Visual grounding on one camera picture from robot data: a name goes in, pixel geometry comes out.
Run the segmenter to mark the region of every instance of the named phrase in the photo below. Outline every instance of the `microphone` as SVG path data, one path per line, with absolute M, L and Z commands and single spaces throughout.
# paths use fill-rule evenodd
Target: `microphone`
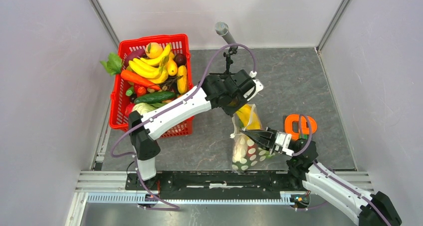
M 226 23 L 219 21 L 214 25 L 214 29 L 216 30 L 216 33 L 220 35 L 228 44 L 236 43 L 236 41 L 233 39 L 232 35 L 229 32 L 229 27 Z M 231 46 L 232 50 L 238 49 L 237 45 Z

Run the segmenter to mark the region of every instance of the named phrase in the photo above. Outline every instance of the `carrot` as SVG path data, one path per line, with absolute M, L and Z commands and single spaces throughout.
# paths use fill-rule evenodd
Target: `carrot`
M 129 70 L 122 70 L 120 76 L 122 77 L 122 79 L 134 82 L 135 84 L 139 84 L 155 90 L 160 90 L 160 87 L 158 85 Z

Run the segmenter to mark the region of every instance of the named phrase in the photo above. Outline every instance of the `gray marble surface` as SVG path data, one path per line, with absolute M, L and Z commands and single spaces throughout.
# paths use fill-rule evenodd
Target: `gray marble surface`
M 196 84 L 214 54 L 214 50 L 191 51 L 193 81 Z M 264 90 L 255 96 L 252 103 L 264 126 L 283 129 L 283 116 L 307 114 L 313 117 L 318 130 L 313 134 L 319 153 L 318 160 L 334 169 L 352 169 L 354 162 L 342 130 L 339 116 L 319 63 L 312 48 L 268 48 L 254 49 L 257 57 L 257 78 Z M 249 53 L 239 50 L 233 57 L 232 72 L 252 69 Z M 222 55 L 214 61 L 211 72 L 223 72 L 225 61 Z M 189 136 L 159 139 L 161 153 L 156 157 L 157 170 L 231 170 L 233 132 L 230 117 L 221 109 L 214 109 L 195 116 L 194 132 Z M 129 157 L 110 157 L 111 145 L 123 134 L 113 130 L 110 134 L 102 170 L 123 171 L 130 163 Z M 129 138 L 118 146 L 116 152 L 132 150 Z M 287 169 L 283 155 L 276 155 L 257 163 L 252 169 Z

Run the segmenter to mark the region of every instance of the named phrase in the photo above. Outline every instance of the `cucumber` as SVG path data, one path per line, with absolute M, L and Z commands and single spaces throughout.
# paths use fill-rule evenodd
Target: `cucumber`
M 147 104 L 154 104 L 159 103 L 164 100 L 169 100 L 175 98 L 176 94 L 170 91 L 161 91 L 161 92 L 153 92 L 150 94 L 142 95 L 135 99 L 134 103 L 147 103 Z

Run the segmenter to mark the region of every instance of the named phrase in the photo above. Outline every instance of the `red plastic basket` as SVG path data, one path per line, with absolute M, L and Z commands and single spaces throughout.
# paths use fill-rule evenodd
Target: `red plastic basket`
M 187 57 L 187 70 L 188 70 L 188 89 L 192 89 L 193 81 L 191 79 L 191 55 L 188 46 L 188 36 L 185 34 L 176 35 L 155 35 L 142 37 L 134 40 L 124 40 L 119 44 L 118 55 L 125 59 L 132 51 L 138 50 L 141 47 L 145 49 L 146 45 L 150 42 L 157 42 L 165 48 L 166 44 L 172 44 L 172 52 L 182 53 Z M 125 117 L 125 108 L 129 104 L 129 98 L 125 95 L 127 89 L 131 85 L 124 81 L 120 74 L 115 77 L 115 86 L 113 92 L 110 95 L 112 99 L 110 108 L 110 127 L 116 130 L 128 130 L 128 118 Z M 161 138 L 179 136 L 179 135 L 190 135 L 193 132 L 193 118 L 191 117 L 186 121 L 172 127 Z

